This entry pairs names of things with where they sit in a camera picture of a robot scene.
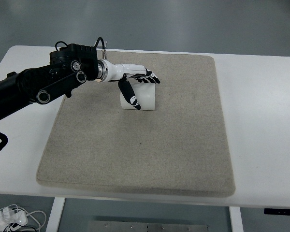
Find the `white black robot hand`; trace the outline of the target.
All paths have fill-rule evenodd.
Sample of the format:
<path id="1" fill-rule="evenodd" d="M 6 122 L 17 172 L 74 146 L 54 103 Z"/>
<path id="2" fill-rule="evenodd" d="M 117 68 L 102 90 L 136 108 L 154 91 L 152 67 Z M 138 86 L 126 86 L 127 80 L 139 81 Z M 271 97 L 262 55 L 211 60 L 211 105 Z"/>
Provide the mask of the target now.
<path id="1" fill-rule="evenodd" d="M 142 107 L 128 79 L 132 78 L 145 84 L 160 83 L 157 76 L 143 65 L 112 64 L 105 59 L 101 59 L 98 61 L 98 68 L 99 75 L 97 79 L 101 82 L 117 82 L 125 101 L 137 110 L 142 110 Z"/>

